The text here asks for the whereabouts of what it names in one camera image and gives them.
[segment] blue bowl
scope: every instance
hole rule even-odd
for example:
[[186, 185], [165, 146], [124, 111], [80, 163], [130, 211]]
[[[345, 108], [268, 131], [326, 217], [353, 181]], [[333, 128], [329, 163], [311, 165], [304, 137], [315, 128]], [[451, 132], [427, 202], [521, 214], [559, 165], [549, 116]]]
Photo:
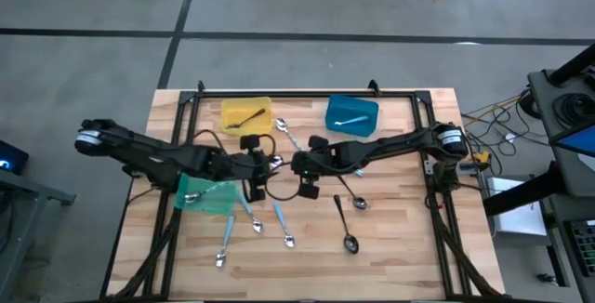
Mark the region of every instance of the blue bowl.
[[[368, 119], [346, 125], [335, 124], [335, 122], [345, 122], [362, 116], [367, 116]], [[343, 95], [331, 95], [324, 121], [326, 122], [326, 128], [329, 130], [368, 137], [376, 130], [377, 119], [378, 103]]]

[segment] yellow bowl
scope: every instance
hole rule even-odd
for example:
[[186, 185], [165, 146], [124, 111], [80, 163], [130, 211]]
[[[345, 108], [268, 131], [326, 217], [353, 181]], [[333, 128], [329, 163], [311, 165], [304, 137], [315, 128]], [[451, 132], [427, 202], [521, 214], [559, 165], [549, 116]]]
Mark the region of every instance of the yellow bowl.
[[[246, 136], [262, 135], [271, 132], [272, 125], [271, 98], [224, 99], [221, 101], [221, 128], [229, 135]], [[264, 113], [257, 116], [242, 127], [228, 128], [228, 125], [239, 125], [259, 110]]]

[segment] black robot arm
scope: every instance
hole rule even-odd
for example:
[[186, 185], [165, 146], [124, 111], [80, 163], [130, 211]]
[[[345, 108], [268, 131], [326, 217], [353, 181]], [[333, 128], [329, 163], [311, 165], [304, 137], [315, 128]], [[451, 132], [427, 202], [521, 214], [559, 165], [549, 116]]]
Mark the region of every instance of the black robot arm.
[[176, 146], [99, 119], [84, 120], [74, 146], [85, 155], [110, 156], [125, 164], [127, 173], [144, 173], [159, 188], [175, 188], [179, 173], [214, 181], [266, 181], [270, 173], [267, 158], [262, 151], [253, 151], [259, 145], [258, 136], [243, 138], [242, 143], [248, 144], [243, 146], [248, 153], [227, 154], [206, 145]]
[[441, 123], [366, 143], [342, 141], [329, 145], [328, 140], [313, 136], [309, 145], [310, 151], [294, 154], [291, 169], [302, 178], [314, 180], [349, 174], [373, 161], [410, 152], [426, 152], [447, 164], [456, 164], [469, 154], [461, 128]]

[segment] wooden tabletop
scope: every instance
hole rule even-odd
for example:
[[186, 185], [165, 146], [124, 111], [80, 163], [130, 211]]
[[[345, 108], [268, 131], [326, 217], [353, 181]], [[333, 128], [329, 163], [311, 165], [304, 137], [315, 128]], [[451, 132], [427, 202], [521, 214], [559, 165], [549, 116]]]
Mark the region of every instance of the wooden tabletop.
[[[428, 90], [431, 91], [436, 119], [461, 125], [454, 89]], [[147, 135], [171, 140], [178, 96], [178, 90], [155, 93]], [[376, 101], [380, 105], [377, 131], [368, 141], [414, 130], [408, 99]], [[197, 130], [216, 131], [227, 152], [239, 152], [238, 138], [221, 132], [220, 102], [220, 99], [201, 99]], [[291, 134], [304, 147], [310, 135], [326, 137], [331, 142], [356, 139], [326, 130], [326, 105], [327, 99], [273, 99], [272, 110], [275, 117], [287, 121]], [[289, 138], [276, 129], [271, 135], [277, 141], [277, 152], [285, 160], [291, 160], [295, 148]], [[208, 135], [194, 142], [215, 145]], [[268, 152], [271, 147], [265, 143], [263, 149]], [[282, 171], [269, 183], [269, 190], [280, 197], [293, 194], [298, 187], [298, 178], [289, 168]], [[364, 172], [363, 178], [345, 177], [353, 191], [367, 200], [369, 208], [364, 211], [351, 205], [348, 191], [336, 178], [321, 178], [318, 200], [298, 197], [281, 203], [288, 230], [296, 238], [293, 249], [284, 245], [283, 231], [270, 197], [252, 204], [256, 218], [264, 222], [262, 233], [252, 230], [248, 214], [238, 203], [227, 261], [222, 269], [215, 267], [215, 254], [222, 245], [227, 218], [184, 212], [170, 299], [444, 298], [430, 211], [424, 205], [426, 187], [419, 155], [411, 153], [374, 162]], [[476, 184], [472, 178], [461, 178], [461, 181]], [[138, 180], [130, 197], [148, 188], [146, 180]], [[350, 233], [360, 243], [358, 255], [346, 253], [343, 247], [345, 231], [333, 202], [334, 194], [341, 196]], [[462, 188], [453, 196], [465, 252], [486, 280], [503, 292], [480, 194]], [[147, 256], [158, 201], [159, 192], [154, 191], [127, 208], [108, 294], [120, 290]], [[173, 201], [169, 204], [171, 211]], [[155, 291], [161, 284], [164, 260], [165, 253], [158, 264]], [[449, 264], [456, 292], [460, 293], [456, 262], [451, 254]]]

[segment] concrete floor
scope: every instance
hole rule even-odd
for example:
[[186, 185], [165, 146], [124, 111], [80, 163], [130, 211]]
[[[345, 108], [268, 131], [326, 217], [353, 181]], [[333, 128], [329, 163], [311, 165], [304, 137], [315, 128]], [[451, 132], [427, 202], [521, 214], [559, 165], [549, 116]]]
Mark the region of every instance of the concrete floor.
[[[0, 28], [173, 31], [181, 3], [0, 0]], [[192, 0], [185, 30], [590, 39], [588, 9], [589, 0]], [[28, 177], [78, 194], [72, 208], [48, 209], [35, 242], [49, 265], [26, 274], [36, 279], [27, 286], [43, 302], [99, 294], [130, 181], [114, 160], [78, 154], [74, 136], [85, 118], [143, 131], [169, 43], [0, 35], [0, 135], [31, 154]], [[384, 87], [454, 87], [469, 111], [519, 93], [526, 74], [583, 48], [184, 39], [168, 87], [194, 88], [199, 79], [209, 88], [363, 87], [374, 78]], [[522, 129], [516, 116], [511, 125]], [[516, 144], [505, 174], [546, 169], [550, 150]], [[574, 287], [535, 280], [551, 272], [545, 247], [497, 245], [496, 253], [509, 294], [579, 301]]]

